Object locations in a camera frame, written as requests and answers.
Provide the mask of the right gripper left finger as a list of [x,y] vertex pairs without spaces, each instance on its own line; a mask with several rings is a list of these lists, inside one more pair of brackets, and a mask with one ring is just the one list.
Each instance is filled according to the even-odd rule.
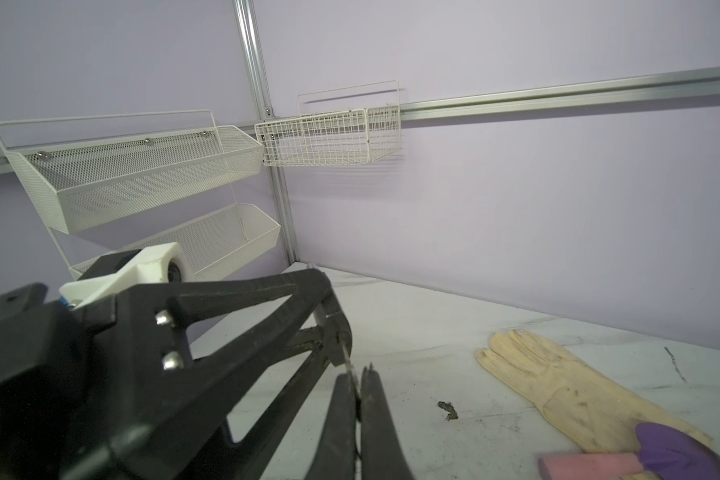
[[352,480],[356,468],[357,397],[348,374],[336,378],[306,480]]

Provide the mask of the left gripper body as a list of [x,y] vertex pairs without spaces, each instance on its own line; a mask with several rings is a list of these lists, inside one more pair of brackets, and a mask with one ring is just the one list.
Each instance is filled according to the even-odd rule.
[[0,479],[156,475],[156,288],[0,295]]

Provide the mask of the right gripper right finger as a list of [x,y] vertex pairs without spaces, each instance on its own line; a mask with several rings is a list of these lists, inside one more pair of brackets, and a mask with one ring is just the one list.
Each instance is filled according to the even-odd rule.
[[360,382],[361,478],[413,480],[395,428],[380,374],[369,365]]

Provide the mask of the key with ring middle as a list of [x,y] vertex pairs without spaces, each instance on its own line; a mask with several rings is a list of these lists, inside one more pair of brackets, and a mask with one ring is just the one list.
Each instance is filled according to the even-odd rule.
[[344,365],[346,368],[346,374],[348,376],[350,385],[352,387],[354,397],[356,400],[360,400],[360,385],[358,382],[357,373],[356,373],[354,366],[352,364],[352,361],[351,361],[351,355],[349,353],[349,349],[343,340],[339,341],[339,345],[341,346],[341,349],[342,349]]

